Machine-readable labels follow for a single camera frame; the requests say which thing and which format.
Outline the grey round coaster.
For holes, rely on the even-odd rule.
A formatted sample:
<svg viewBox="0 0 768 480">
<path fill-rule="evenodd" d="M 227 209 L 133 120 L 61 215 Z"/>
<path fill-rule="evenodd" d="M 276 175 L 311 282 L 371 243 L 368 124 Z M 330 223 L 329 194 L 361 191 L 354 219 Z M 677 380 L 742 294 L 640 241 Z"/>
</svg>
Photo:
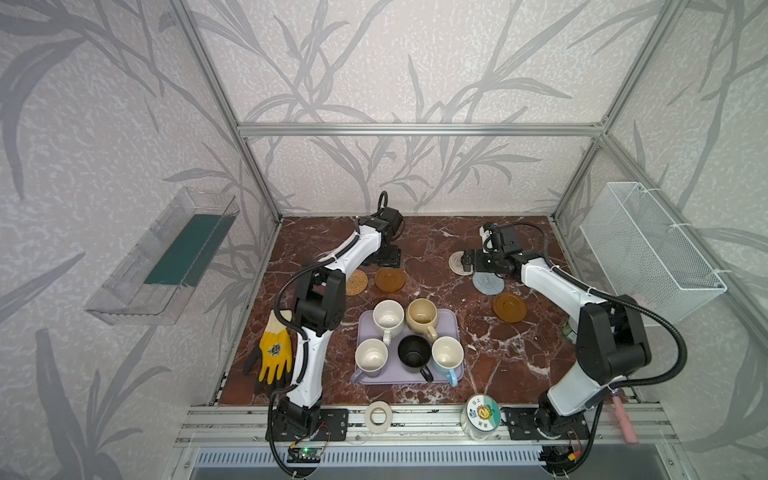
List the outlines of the grey round coaster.
<svg viewBox="0 0 768 480">
<path fill-rule="evenodd" d="M 505 289 L 505 280 L 494 273 L 477 272 L 472 275 L 472 284 L 483 295 L 495 296 Z"/>
</svg>

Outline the amber brown coaster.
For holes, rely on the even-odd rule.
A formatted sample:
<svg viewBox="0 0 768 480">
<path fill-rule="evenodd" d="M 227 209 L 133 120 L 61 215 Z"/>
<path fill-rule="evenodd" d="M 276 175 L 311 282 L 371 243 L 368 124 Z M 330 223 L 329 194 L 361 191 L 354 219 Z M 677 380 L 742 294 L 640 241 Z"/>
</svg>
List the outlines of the amber brown coaster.
<svg viewBox="0 0 768 480">
<path fill-rule="evenodd" d="M 502 292 L 495 296 L 492 301 L 492 309 L 501 321 L 508 324 L 522 322 L 528 312 L 525 301 L 510 292 Z"/>
</svg>

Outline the brown wooden coaster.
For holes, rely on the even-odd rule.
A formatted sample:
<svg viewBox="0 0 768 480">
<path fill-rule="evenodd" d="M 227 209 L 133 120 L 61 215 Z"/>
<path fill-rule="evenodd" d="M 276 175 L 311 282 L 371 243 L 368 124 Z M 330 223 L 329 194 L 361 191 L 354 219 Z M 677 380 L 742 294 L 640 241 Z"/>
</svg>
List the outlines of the brown wooden coaster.
<svg viewBox="0 0 768 480">
<path fill-rule="evenodd" d="M 407 276 L 402 269 L 381 268 L 374 276 L 375 286 L 384 293 L 395 293 L 400 291 L 407 280 Z"/>
</svg>

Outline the woven cork coaster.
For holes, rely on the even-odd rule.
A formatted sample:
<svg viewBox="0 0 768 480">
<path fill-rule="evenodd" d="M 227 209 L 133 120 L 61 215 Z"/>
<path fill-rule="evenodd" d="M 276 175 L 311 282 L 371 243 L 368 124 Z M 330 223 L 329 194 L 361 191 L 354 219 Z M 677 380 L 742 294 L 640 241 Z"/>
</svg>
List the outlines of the woven cork coaster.
<svg viewBox="0 0 768 480">
<path fill-rule="evenodd" d="M 368 277 L 362 270 L 356 269 L 347 276 L 346 295 L 348 297 L 357 296 L 363 293 L 368 287 Z"/>
</svg>

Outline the beige mug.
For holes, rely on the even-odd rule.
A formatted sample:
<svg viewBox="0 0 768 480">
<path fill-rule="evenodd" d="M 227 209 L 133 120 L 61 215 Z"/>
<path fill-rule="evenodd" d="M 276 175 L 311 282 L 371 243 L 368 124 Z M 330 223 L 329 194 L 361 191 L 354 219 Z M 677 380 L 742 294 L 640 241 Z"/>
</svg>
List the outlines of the beige mug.
<svg viewBox="0 0 768 480">
<path fill-rule="evenodd" d="M 424 336 L 430 343 L 438 338 L 438 309 L 426 298 L 413 300 L 405 310 L 407 326 L 416 334 Z"/>
</svg>

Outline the beige spiral woven coaster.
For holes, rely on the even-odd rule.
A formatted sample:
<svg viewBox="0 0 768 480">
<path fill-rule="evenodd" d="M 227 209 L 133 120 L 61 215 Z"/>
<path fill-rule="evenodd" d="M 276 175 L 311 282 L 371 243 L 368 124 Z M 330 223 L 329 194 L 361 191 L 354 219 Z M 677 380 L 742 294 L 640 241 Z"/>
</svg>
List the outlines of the beige spiral woven coaster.
<svg viewBox="0 0 768 480">
<path fill-rule="evenodd" d="M 464 251 L 456 251 L 449 256 L 448 265 L 453 273 L 459 276 L 469 276 L 474 273 L 473 267 L 463 264 Z"/>
</svg>

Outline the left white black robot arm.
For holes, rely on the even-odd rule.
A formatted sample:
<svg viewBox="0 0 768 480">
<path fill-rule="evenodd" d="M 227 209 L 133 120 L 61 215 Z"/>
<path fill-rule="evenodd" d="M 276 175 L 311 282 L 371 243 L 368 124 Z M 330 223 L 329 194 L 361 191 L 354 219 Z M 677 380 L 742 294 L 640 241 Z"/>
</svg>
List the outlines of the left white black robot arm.
<svg viewBox="0 0 768 480">
<path fill-rule="evenodd" d="M 278 321 L 297 333 L 294 373 L 279 408 L 309 414 L 320 408 L 322 372 L 333 331 L 346 313 L 347 276 L 363 264 L 382 266 L 399 257 L 394 244 L 403 225 L 402 214 L 387 206 L 355 220 L 354 229 L 336 249 L 303 267 L 286 283 L 293 285 L 292 318 L 280 312 L 282 297 L 273 308 Z"/>
</svg>

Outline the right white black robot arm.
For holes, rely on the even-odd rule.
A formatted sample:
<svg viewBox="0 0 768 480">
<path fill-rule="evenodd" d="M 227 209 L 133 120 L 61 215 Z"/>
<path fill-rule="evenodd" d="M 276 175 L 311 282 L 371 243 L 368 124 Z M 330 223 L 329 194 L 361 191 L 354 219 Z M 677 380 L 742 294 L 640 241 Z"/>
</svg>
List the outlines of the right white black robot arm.
<svg viewBox="0 0 768 480">
<path fill-rule="evenodd" d="M 678 376 L 688 361 L 680 331 L 660 314 L 628 295 L 615 296 L 589 286 L 550 260 L 548 236 L 542 252 L 526 250 L 518 240 L 518 222 L 480 227 L 482 246 L 462 255 L 462 267 L 513 279 L 543 294 L 569 316 L 575 332 L 576 362 L 546 393 L 539 409 L 551 416 L 571 417 L 592 409 L 617 389 L 662 384 Z M 648 366 L 652 351 L 643 319 L 663 327 L 677 356 L 665 372 L 647 378 L 633 374 Z"/>
</svg>

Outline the lavender plastic tray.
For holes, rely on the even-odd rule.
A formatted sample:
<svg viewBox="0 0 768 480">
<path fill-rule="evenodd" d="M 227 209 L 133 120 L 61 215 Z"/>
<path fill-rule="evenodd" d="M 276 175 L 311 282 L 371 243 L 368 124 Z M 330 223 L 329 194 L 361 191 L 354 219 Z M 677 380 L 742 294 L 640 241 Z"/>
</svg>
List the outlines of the lavender plastic tray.
<svg viewBox="0 0 768 480">
<path fill-rule="evenodd" d="M 407 324 L 398 335 L 391 336 L 377 326 L 374 316 L 375 312 L 369 310 L 359 319 L 352 383 L 447 383 L 455 387 L 462 380 L 464 351 L 453 311 L 437 310 L 434 344 Z"/>
</svg>

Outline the black mug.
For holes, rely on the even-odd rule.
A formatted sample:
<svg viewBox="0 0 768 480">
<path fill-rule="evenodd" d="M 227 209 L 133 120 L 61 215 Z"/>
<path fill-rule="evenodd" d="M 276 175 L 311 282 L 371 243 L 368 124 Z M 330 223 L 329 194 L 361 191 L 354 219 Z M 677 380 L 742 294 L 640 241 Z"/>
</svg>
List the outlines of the black mug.
<svg viewBox="0 0 768 480">
<path fill-rule="evenodd" d="M 410 374 L 419 374 L 427 383 L 434 381 L 429 368 L 431 360 L 431 345 L 426 338 L 419 335 L 403 337 L 397 347 L 400 364 Z"/>
</svg>

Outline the round lidded container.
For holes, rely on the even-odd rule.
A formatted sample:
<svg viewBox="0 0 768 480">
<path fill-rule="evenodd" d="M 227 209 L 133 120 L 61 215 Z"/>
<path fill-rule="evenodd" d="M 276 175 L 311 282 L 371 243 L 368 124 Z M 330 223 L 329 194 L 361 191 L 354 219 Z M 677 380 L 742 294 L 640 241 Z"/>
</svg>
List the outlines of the round lidded container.
<svg viewBox="0 0 768 480">
<path fill-rule="evenodd" d="M 484 440 L 501 424 L 498 404 L 490 396 L 476 394 L 469 398 L 460 415 L 460 427 L 472 440 Z"/>
</svg>

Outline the yellow work glove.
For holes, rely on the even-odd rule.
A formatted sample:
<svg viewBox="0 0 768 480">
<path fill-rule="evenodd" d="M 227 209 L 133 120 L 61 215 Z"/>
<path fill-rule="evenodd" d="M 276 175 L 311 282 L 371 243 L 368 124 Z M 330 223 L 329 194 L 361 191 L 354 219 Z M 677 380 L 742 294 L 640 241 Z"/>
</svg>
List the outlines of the yellow work glove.
<svg viewBox="0 0 768 480">
<path fill-rule="evenodd" d="M 269 397 L 276 389 L 285 388 L 292 378 L 292 341 L 287 327 L 271 312 L 259 345 L 246 359 L 243 373 L 250 375 L 259 367 L 253 397 L 264 393 Z"/>
</svg>

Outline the white tape roll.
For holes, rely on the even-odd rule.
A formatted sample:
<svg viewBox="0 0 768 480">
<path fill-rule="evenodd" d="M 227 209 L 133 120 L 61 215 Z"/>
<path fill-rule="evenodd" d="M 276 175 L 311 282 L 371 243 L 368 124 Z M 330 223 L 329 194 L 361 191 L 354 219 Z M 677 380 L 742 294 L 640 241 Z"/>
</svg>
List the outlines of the white tape roll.
<svg viewBox="0 0 768 480">
<path fill-rule="evenodd" d="M 369 404 L 364 413 L 364 423 L 372 434 L 386 433 L 393 423 L 394 412 L 384 401 Z"/>
</svg>

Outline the pink purple spatula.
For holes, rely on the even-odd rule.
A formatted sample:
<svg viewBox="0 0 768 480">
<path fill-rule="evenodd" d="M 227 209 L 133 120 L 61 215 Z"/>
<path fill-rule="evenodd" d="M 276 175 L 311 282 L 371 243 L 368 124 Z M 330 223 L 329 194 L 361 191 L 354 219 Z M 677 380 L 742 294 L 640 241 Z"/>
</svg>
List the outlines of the pink purple spatula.
<svg viewBox="0 0 768 480">
<path fill-rule="evenodd" d="M 628 444 L 638 444 L 639 443 L 638 435 L 629 418 L 629 415 L 627 414 L 627 411 L 623 405 L 621 396 L 618 391 L 614 391 L 612 393 L 611 400 L 614 406 L 614 414 L 625 442 Z"/>
</svg>

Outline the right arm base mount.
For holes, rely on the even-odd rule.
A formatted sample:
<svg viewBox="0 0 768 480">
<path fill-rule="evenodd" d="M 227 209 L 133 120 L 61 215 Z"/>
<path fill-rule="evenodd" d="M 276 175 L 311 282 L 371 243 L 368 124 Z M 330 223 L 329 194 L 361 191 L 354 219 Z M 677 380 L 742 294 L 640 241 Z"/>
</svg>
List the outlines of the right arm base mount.
<svg viewBox="0 0 768 480">
<path fill-rule="evenodd" d="M 547 408 L 502 407 L 501 417 L 511 440 L 586 440 L 590 435 L 583 414 L 559 416 Z"/>
</svg>

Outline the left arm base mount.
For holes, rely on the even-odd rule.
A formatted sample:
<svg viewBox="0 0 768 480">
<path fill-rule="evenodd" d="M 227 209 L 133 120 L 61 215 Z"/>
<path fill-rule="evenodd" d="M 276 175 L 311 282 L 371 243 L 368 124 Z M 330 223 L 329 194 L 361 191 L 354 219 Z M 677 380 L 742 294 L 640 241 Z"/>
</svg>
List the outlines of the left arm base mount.
<svg viewBox="0 0 768 480">
<path fill-rule="evenodd" d="M 345 408 L 316 408 L 272 411 L 267 441 L 286 442 L 300 439 L 342 442 L 349 427 L 349 410 Z"/>
</svg>

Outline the clear plastic wall bin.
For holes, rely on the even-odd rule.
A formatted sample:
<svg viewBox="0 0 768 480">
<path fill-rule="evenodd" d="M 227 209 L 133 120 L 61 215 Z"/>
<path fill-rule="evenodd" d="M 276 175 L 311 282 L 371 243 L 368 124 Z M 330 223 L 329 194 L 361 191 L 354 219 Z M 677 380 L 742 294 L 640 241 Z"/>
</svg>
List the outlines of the clear plastic wall bin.
<svg viewBox="0 0 768 480">
<path fill-rule="evenodd" d="M 239 213 L 233 194 L 181 188 L 85 311 L 111 326 L 176 324 Z"/>
</svg>

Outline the aluminium front rail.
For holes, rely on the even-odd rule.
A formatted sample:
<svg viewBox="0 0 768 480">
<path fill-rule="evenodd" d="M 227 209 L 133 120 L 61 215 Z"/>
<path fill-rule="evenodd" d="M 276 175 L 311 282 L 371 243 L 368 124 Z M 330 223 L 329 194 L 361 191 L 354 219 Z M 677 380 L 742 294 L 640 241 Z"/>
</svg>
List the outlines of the aluminium front rail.
<svg viewBox="0 0 768 480">
<path fill-rule="evenodd" d="M 371 432 L 364 421 L 366 407 L 348 408 L 346 439 L 331 442 L 331 447 L 475 445 L 460 426 L 462 407 L 456 405 L 394 405 L 393 422 L 384 433 Z M 625 406 L 626 413 L 641 444 L 678 444 L 680 439 L 658 403 Z M 190 447 L 261 447 L 265 440 L 267 408 L 193 407 L 174 441 L 175 448 Z"/>
</svg>

